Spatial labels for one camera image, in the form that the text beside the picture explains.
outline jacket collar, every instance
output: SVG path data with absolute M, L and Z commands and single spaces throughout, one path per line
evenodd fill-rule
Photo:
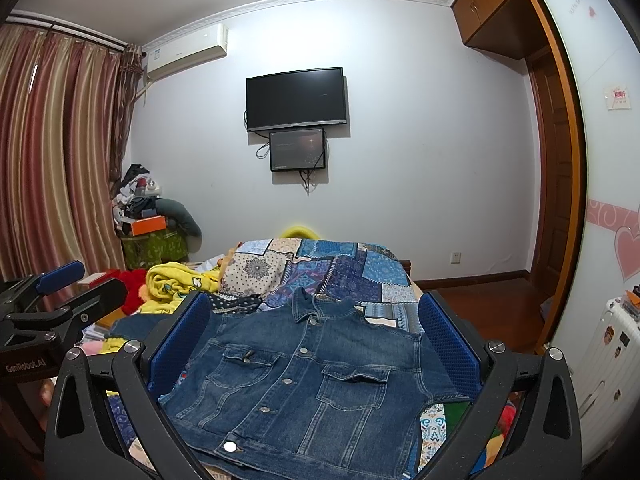
M 296 323 L 302 321 L 305 317 L 311 316 L 311 314 L 315 314 L 316 317 L 319 317 L 319 313 L 314 304 L 314 297 L 302 287 L 297 288 L 293 292 L 293 297 L 291 298 L 291 311 Z
M 342 301 L 318 300 L 300 287 L 293 292 L 291 312 L 297 323 L 311 315 L 319 319 L 338 319 L 357 313 L 357 310 L 349 298 Z

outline pocket flap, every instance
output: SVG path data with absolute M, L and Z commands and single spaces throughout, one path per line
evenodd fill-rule
M 273 352 L 255 350 L 245 345 L 227 345 L 222 355 L 225 359 L 263 366 L 273 366 L 278 359 L 278 355 Z
M 389 380 L 388 368 L 379 368 L 372 365 L 326 365 L 322 369 L 322 374 L 339 381 L 369 379 L 377 383 L 386 383 Z

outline chest pocket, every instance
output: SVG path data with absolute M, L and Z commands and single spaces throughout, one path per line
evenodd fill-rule
M 389 370 L 372 366 L 327 365 L 316 399 L 337 410 L 377 409 L 385 399 Z
M 278 355 L 255 350 L 244 345 L 226 346 L 218 367 L 207 376 L 220 388 L 242 388 L 263 380 L 278 359 Z

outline monitor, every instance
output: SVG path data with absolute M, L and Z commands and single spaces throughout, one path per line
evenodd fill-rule
M 246 80 L 246 129 L 346 124 L 342 68 L 319 68 Z
M 271 132 L 271 171 L 323 170 L 324 142 L 322 128 Z

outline wooden floor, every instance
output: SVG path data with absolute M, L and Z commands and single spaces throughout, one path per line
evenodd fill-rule
M 540 304 L 547 296 L 524 278 L 441 288 L 438 292 L 484 339 L 504 341 L 515 352 L 534 351 L 544 325 Z

